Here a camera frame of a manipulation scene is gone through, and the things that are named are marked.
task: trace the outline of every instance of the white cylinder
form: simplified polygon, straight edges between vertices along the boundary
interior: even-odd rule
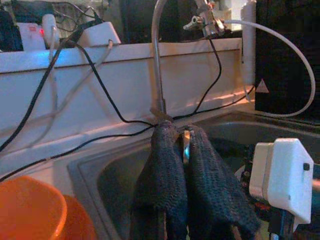
[[[256,4],[255,0],[248,0],[242,7],[242,21],[256,22]],[[254,27],[242,26],[242,46],[242,79],[245,84],[254,85],[256,81],[256,29]]]
[[[54,40],[54,46],[57,47],[59,45],[59,32],[58,30],[55,32],[53,31],[53,28],[57,28],[57,23],[55,16],[52,14],[46,14],[42,17],[42,28],[43,28],[43,38],[45,43],[48,46],[51,46],[52,40]]]

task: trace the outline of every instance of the knitted cloth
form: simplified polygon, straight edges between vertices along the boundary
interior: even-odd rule
[[[260,227],[239,181],[212,147],[206,133],[190,126],[187,168],[188,227],[191,240],[233,239],[237,226],[242,239],[253,239]]]
[[[186,239],[188,200],[178,136],[169,121],[154,130],[151,154],[135,186],[131,239],[156,240],[159,211],[166,214],[168,239]]]

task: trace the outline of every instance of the warning triangle symbol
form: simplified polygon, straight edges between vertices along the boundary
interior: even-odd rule
[[[266,86],[266,83],[264,81],[264,79],[261,79],[261,82],[259,83],[259,86],[256,88],[255,90],[256,93],[262,93],[262,94],[268,94],[269,90]]]

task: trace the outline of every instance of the gooseneck faucet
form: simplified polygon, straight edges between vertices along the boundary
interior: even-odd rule
[[[157,0],[153,12],[151,38],[153,47],[154,59],[154,75],[151,86],[155,89],[152,99],[151,112],[161,111],[166,114],[166,101],[164,99],[163,83],[160,68],[160,50],[159,50],[159,25],[160,18],[164,6],[168,0]],[[189,24],[185,25],[183,29],[193,30],[202,29],[205,38],[210,38],[215,34],[222,35],[225,31],[223,23],[214,17],[213,8],[214,2],[208,0],[195,0],[197,5],[197,16],[193,16]]]

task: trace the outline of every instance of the sink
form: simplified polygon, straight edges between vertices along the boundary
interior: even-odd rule
[[[248,155],[245,149],[277,138],[298,138],[320,164],[320,127],[230,112],[195,125],[203,128],[235,172]],[[150,139],[73,161],[68,170],[76,197],[91,216],[99,239],[126,240],[135,183],[150,153]]]

